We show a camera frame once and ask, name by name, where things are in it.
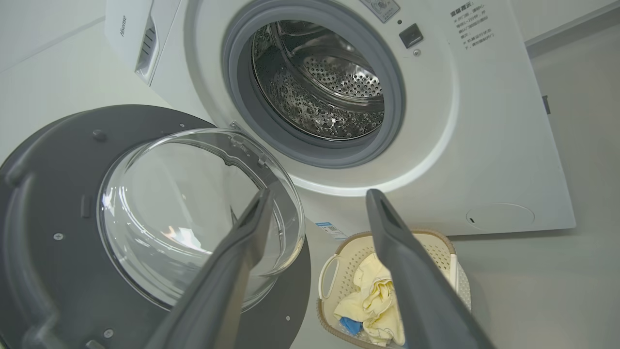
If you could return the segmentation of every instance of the beige laundry basket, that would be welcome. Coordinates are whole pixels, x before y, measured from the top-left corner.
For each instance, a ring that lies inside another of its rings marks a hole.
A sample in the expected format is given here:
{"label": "beige laundry basket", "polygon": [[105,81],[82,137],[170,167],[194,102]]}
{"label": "beige laundry basket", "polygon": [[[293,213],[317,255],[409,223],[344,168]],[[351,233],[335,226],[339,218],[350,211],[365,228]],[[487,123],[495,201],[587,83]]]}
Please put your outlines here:
{"label": "beige laundry basket", "polygon": [[[449,275],[448,281],[463,300],[463,303],[471,311],[471,295],[469,293],[469,281],[458,263],[456,251],[452,243],[443,234],[432,230],[412,230],[415,238],[424,246],[424,249],[433,258],[435,264],[444,274]],[[368,341],[363,332],[356,337],[351,336],[340,322],[334,317],[334,309],[341,299],[356,291],[353,284],[353,275],[360,263],[374,253],[374,243],[371,232],[359,233],[346,239],[331,256],[319,275],[319,300],[317,312],[321,325],[331,334],[359,347],[367,349],[382,348]],[[334,278],[329,286],[327,294],[323,294],[325,273],[328,267],[336,262]],[[389,348],[402,348],[392,342]]]}

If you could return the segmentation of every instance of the yellow cloth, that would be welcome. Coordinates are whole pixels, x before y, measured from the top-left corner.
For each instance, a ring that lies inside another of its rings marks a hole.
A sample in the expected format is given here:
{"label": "yellow cloth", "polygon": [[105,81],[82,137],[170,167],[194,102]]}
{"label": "yellow cloth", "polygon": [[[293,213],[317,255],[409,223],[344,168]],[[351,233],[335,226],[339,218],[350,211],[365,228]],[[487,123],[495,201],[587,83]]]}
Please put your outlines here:
{"label": "yellow cloth", "polygon": [[377,254],[364,259],[353,276],[358,289],[344,297],[334,310],[336,318],[348,317],[363,323],[372,343],[385,347],[390,340],[405,343],[401,314],[396,304],[394,283]]}

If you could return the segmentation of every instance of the warning label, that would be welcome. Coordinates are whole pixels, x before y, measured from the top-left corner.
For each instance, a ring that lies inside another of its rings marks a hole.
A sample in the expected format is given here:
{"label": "warning label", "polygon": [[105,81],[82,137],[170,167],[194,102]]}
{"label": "warning label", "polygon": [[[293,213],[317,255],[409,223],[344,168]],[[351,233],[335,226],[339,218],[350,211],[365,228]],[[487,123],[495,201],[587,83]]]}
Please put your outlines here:
{"label": "warning label", "polygon": [[475,5],[470,1],[450,12],[450,16],[466,50],[495,37],[484,5]]}
{"label": "warning label", "polygon": [[360,0],[366,5],[374,15],[377,16],[381,22],[385,23],[388,19],[392,18],[399,9],[400,6],[394,0]]}
{"label": "warning label", "polygon": [[346,240],[348,238],[348,236],[342,233],[338,228],[334,227],[330,222],[321,222],[316,225],[325,230],[325,232],[329,233],[329,235],[336,240]]}

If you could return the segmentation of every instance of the white washing machine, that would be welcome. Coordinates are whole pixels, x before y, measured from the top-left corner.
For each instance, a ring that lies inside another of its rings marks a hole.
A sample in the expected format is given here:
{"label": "white washing machine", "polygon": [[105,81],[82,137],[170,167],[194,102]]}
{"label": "white washing machine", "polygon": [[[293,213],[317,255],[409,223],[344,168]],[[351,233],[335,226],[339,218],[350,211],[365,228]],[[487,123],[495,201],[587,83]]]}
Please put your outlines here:
{"label": "white washing machine", "polygon": [[365,194],[447,235],[575,226],[507,0],[108,0],[106,35],[176,109],[262,142],[305,214]]}

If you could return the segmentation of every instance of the floor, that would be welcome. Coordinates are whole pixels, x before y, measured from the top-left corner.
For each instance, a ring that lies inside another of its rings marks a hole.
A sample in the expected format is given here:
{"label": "floor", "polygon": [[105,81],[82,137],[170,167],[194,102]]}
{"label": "floor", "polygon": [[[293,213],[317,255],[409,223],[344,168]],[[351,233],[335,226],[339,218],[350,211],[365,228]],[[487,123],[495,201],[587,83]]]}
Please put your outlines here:
{"label": "floor", "polygon": [[[74,112],[122,103],[167,106],[106,48],[102,26],[0,73],[0,159]],[[543,42],[532,56],[541,92],[549,96],[578,227],[453,238],[469,275],[474,317],[498,348],[620,342],[620,25],[583,33],[577,41]],[[307,233],[316,285],[338,242],[312,224]],[[356,348],[321,328],[315,289],[293,348]]]}

